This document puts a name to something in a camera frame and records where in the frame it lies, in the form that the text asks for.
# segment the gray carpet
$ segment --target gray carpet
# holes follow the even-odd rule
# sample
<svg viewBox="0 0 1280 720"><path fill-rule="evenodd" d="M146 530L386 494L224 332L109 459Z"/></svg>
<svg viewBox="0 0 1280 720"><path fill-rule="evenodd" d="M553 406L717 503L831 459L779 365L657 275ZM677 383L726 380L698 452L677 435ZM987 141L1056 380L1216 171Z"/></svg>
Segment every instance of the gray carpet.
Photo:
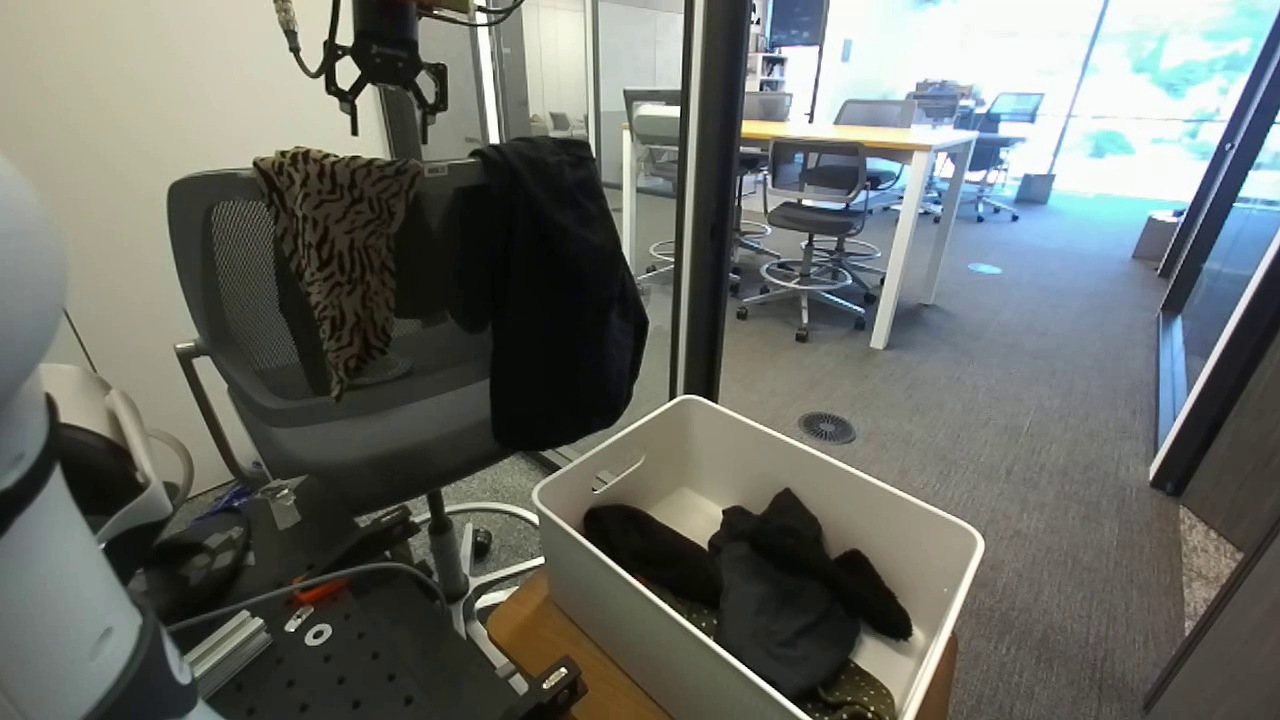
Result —
<svg viewBox="0 0 1280 720"><path fill-rule="evenodd" d="M649 205L642 228L669 233L674 206ZM797 342L788 299L729 318L729 406L788 435L802 410L842 410L855 444L818 448L983 530L961 615L958 720L1138 715L1179 638L1175 503L1143 487L1159 299L1127 258L1143 210L1056 194L1020 225L958 225L939 299L920 308L907 275L892 350L868 350L831 310ZM876 215L868 237L890 228L892 215ZM649 308L651 356L629 414L669 389L664 278L649 282ZM503 462L456 487L530 501L533 476Z"/></svg>

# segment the office desk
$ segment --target office desk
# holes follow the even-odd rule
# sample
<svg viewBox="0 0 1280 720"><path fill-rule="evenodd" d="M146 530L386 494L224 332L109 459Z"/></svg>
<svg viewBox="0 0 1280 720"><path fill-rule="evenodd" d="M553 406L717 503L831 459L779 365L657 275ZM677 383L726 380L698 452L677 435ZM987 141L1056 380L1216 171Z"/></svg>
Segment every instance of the office desk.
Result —
<svg viewBox="0 0 1280 720"><path fill-rule="evenodd" d="M561 654L571 654L588 697L571 709L578 720L664 720L669 710L643 697L553 600L549 575L530 575L508 605L487 615L487 638L526 672L542 675ZM946 720L954 705L961 645L954 636L925 709L915 720Z"/></svg>
<svg viewBox="0 0 1280 720"><path fill-rule="evenodd" d="M969 161L974 161L978 132L746 119L739 141L746 143L788 143L788 149L807 149L807 150L855 143L873 156L906 156L907 161L907 194L899 205L896 233L890 244L883 286L881 286L881 308L876 308L876 322L873 322L873 348L890 348L931 165L939 150L950 150L958 171L966 177ZM636 258L636 171L642 171L636 168L636 135L625 129L625 248L629 248L629 258ZM954 185L946 194L946 210L935 225L939 237L927 250L927 269L925 269L927 299L935 295L935 271L946 265L946 248L950 248L950 237L958 225L958 205L961 205L961 185Z"/></svg>

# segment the black cable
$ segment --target black cable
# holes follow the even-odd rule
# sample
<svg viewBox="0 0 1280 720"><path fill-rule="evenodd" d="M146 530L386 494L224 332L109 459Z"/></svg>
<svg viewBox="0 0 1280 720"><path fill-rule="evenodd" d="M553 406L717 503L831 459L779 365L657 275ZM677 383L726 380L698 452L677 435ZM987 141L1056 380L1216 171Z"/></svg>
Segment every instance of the black cable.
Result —
<svg viewBox="0 0 1280 720"><path fill-rule="evenodd" d="M72 334L75 334L75 342L80 342L80 356L83 356L83 365L91 369L91 375L101 375L95 370L95 361L91 361L91 350L88 350L88 342L83 342L83 334L80 334L80 327L75 327L75 317L65 308L65 318L69 318L69 327L72 327Z"/></svg>

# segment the white storage box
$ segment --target white storage box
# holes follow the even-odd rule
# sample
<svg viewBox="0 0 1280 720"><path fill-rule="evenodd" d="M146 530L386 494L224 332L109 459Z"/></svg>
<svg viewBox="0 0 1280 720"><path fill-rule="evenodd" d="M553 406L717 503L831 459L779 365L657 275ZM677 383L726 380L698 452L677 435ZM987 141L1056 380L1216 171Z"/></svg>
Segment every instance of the white storage box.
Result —
<svg viewBox="0 0 1280 720"><path fill-rule="evenodd" d="M863 626L854 659L915 715L983 555L979 530L707 400L674 400L535 482L553 595L677 720L805 715L580 530L591 503L632 503L707 543L720 509L764 512L779 487L826 523L831 555L868 553L913 612L913 638Z"/></svg>

